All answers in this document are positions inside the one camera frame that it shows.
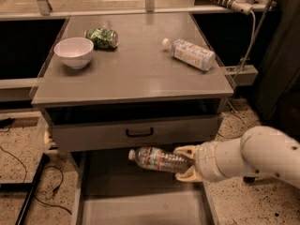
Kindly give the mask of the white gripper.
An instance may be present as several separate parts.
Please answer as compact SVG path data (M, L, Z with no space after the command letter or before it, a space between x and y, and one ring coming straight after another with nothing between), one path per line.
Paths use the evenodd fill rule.
M225 179L217 164L218 142L204 142L201 145L185 145L176 147L176 155L195 159L195 167L191 166L186 172L178 172L175 178L180 182L198 183L202 181L218 182Z

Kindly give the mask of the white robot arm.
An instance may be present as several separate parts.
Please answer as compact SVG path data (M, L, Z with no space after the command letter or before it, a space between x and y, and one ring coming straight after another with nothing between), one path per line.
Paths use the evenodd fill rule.
M237 139L181 146L174 153L193 160L175 175L181 182L269 176L300 188L300 144L273 127L253 127Z

